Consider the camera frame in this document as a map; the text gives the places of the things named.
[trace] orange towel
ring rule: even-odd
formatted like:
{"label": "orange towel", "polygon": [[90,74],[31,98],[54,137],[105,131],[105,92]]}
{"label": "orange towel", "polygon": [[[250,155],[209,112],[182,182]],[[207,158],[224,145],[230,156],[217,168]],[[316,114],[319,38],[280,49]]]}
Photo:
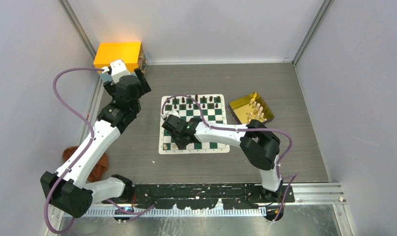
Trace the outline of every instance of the orange towel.
{"label": "orange towel", "polygon": [[[79,146],[69,147],[62,153],[62,158],[64,161],[67,161],[77,150]],[[107,171],[108,165],[108,156],[106,153],[100,157],[100,160],[96,163],[93,170],[91,171],[90,175],[88,176],[88,181],[96,182],[99,181],[102,177],[102,174]]]}

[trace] cloth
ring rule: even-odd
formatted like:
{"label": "cloth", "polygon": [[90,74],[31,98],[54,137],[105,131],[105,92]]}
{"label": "cloth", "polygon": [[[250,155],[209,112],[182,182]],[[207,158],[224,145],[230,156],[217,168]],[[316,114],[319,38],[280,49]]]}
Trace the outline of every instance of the cloth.
{"label": "cloth", "polygon": [[[78,147],[79,146],[69,147],[66,150],[64,150],[64,152],[62,153],[62,158],[64,159],[64,161],[70,159],[70,157],[74,154],[74,152],[77,150]],[[99,181],[103,173],[106,172],[109,168],[108,160],[109,160],[108,156],[106,155],[106,153],[104,153],[102,157],[100,157],[100,160],[94,166],[87,180],[90,182]]]}

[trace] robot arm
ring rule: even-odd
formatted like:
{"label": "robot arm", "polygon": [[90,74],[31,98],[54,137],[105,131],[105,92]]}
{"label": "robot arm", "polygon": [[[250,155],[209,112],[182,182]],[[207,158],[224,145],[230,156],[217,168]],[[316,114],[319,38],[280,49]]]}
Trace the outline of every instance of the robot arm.
{"label": "robot arm", "polygon": [[[215,142],[231,145],[243,150],[249,162],[259,169],[262,178],[262,187],[268,190],[275,198],[281,193],[281,179],[275,168],[280,152],[280,139],[272,132],[244,132],[209,128],[200,118],[191,118],[184,121],[175,111],[167,113],[162,127],[166,129],[175,141],[178,148],[185,148],[190,143]],[[230,129],[265,128],[258,120],[249,124],[228,125],[209,123],[210,126]]]}
{"label": "robot arm", "polygon": [[[103,84],[105,90],[112,96],[112,101],[104,107],[94,124],[94,138],[91,146],[63,177],[50,199],[50,204],[78,218],[91,204],[109,198],[131,196],[132,182],[125,177],[114,175],[107,180],[86,183],[88,175],[99,161],[106,149],[124,132],[126,127],[136,118],[141,110],[139,99],[151,88],[139,69],[131,75],[122,60],[104,67],[103,73],[109,73],[113,81]],[[45,172],[41,177],[41,185],[45,197],[60,175],[69,169],[71,163],[87,146],[90,135],[86,137],[79,148],[67,162],[53,174]]]}

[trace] green square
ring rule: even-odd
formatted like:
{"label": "green square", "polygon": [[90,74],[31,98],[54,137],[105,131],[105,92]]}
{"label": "green square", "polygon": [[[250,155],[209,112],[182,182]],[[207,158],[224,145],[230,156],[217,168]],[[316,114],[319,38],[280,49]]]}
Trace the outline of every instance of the green square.
{"label": "green square", "polygon": [[171,150],[171,144],[163,144],[162,150]]}
{"label": "green square", "polygon": [[210,148],[211,149],[217,148],[217,143],[210,143]]}

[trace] orange box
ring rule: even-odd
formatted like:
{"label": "orange box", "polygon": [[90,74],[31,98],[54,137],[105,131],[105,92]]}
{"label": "orange box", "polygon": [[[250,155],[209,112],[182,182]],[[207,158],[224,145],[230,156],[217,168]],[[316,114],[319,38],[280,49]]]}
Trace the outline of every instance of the orange box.
{"label": "orange box", "polygon": [[141,42],[101,43],[93,65],[96,68],[102,68],[110,66],[110,63],[117,59],[122,59],[130,72],[133,72],[136,68],[140,68],[143,73],[145,72],[147,61]]}

